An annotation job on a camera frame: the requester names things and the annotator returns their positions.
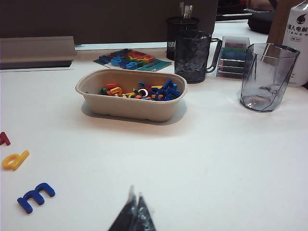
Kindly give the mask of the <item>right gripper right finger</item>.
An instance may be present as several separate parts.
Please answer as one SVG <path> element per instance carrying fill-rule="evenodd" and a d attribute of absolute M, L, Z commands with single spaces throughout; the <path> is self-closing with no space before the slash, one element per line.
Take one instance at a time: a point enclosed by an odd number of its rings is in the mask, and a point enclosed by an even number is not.
<path fill-rule="evenodd" d="M 153 219 L 150 210 L 146 204 L 143 194 L 139 194 L 139 200 L 136 209 L 136 216 L 133 221 L 132 231 L 155 231 Z"/>

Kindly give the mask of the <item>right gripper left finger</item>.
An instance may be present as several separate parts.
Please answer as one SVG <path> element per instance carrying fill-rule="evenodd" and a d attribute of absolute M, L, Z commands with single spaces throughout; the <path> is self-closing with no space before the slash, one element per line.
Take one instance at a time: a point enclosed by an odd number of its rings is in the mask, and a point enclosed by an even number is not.
<path fill-rule="evenodd" d="M 128 193 L 128 199 L 109 228 L 109 231 L 132 231 L 137 215 L 137 197 L 134 192 L 134 186 L 131 185 Z"/>

